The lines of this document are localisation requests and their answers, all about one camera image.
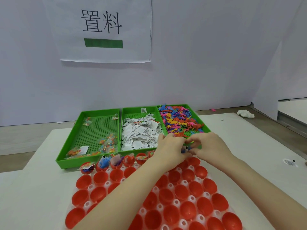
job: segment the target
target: crumpled tissue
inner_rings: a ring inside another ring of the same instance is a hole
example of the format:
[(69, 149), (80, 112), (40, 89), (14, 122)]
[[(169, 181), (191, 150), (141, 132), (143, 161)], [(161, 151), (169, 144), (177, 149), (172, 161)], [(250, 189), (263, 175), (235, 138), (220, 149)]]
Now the crumpled tissue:
[(248, 110), (238, 110), (237, 115), (241, 115), (244, 118), (255, 118), (255, 115), (250, 113)]

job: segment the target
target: chinese characters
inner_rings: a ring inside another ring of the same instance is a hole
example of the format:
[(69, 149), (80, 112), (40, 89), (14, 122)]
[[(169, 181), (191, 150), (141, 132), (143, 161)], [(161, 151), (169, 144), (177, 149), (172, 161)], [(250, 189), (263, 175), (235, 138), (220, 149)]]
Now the chinese characters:
[[(107, 27), (108, 33), (110, 33), (110, 29), (117, 28), (117, 33), (119, 34), (119, 28), (122, 27), (122, 25), (120, 25), (118, 22), (118, 13), (116, 12), (115, 16), (106, 11), (106, 14), (103, 13), (103, 16), (104, 16), (103, 21), (105, 21), (106, 23), (103, 30), (105, 30)], [(102, 32), (102, 30), (99, 30), (98, 26), (98, 19), (101, 19), (98, 16), (98, 11), (82, 10), (81, 18), (85, 18), (85, 23), (87, 28), (86, 30), (83, 31)]]

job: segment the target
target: person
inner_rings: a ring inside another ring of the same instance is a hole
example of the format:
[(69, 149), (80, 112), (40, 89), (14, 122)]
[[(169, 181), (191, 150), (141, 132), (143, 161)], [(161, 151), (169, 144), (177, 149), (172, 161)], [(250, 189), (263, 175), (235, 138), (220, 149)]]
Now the person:
[[(191, 149), (182, 154), (183, 144), (191, 142)], [(235, 157), (217, 134), (209, 132), (194, 134), (188, 139), (174, 137), (172, 133), (166, 137), (159, 135), (153, 157), (106, 196), (74, 230), (89, 227), (91, 230), (127, 230), (159, 178), (193, 155), (228, 175), (275, 229), (307, 229), (307, 209)]]

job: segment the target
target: white platform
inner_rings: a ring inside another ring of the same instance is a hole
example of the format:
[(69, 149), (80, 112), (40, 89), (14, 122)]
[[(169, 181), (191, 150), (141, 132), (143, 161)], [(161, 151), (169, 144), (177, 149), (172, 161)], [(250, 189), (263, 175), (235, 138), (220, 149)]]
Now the white platform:
[(279, 102), (278, 111), (307, 124), (307, 99)]
[[(234, 113), (200, 118), (219, 134), (232, 152), (269, 181), (307, 207), (305, 160)], [(0, 196), (3, 229), (61, 229), (79, 171), (61, 170), (55, 158), (71, 128), (53, 130), (27, 166)], [(294, 159), (297, 167), (282, 159)], [(271, 224), (224, 173), (201, 163), (228, 199), (247, 230), (272, 229)]]

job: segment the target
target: green plastic basket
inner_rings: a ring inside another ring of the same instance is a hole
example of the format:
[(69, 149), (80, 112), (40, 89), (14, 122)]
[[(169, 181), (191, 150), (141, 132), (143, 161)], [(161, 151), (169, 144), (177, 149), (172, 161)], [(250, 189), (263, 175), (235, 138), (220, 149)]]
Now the green plastic basket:
[[(187, 105), (187, 104), (176, 104), (176, 105), (166, 105), (166, 106), (183, 106), (184, 108), (187, 108), (187, 109), (190, 110), (190, 112), (192, 114), (192, 118), (196, 119), (196, 121), (198, 123), (204, 124), (204, 122), (198, 117), (197, 113), (195, 111), (193, 111), (192, 108), (189, 107), (189, 105)], [(202, 130), (206, 133), (210, 132), (210, 129), (205, 124), (203, 125)], [(192, 135), (192, 131), (193, 130), (186, 131), (185, 135), (190, 137)]]
[[(141, 108), (146, 108), (147, 113), (141, 113)], [(125, 118), (134, 118), (134, 119), (138, 119), (138, 118), (142, 118), (145, 117), (146, 115), (148, 115), (149, 113), (154, 114), (154, 118), (157, 122), (161, 123), (161, 127), (162, 127), (162, 131), (164, 132), (164, 135), (167, 135), (167, 130), (163, 124), (161, 115), (159, 113), (159, 110), (156, 106), (144, 106), (144, 107), (129, 107), (129, 108), (123, 108), (122, 109), (122, 118), (121, 118), (121, 127), (120, 127), (120, 135), (119, 135), (119, 139), (122, 139), (122, 126), (124, 124), (124, 119)], [(139, 154), (139, 153), (145, 153), (147, 151), (151, 151), (151, 150), (156, 150), (156, 148), (147, 148), (147, 149), (137, 149), (137, 150), (129, 150), (129, 151), (122, 151), (122, 146), (121, 144), (118, 144), (118, 148), (120, 151), (121, 156), (125, 156), (128, 155), (130, 153), (134, 153), (135, 155)]]
[[(80, 167), (85, 162), (97, 162), (101, 154), (94, 156), (86, 156), (74, 159), (64, 159), (69, 150), (74, 147), (89, 146), (87, 153), (91, 154), (99, 151), (99, 139), (113, 132), (119, 135), (119, 121), (112, 120), (113, 115), (118, 114), (119, 109), (93, 110), (81, 112), (75, 126), (72, 128), (67, 140), (59, 152), (56, 162), (61, 169)], [(84, 120), (90, 117), (92, 123), (89, 126), (84, 126)]]

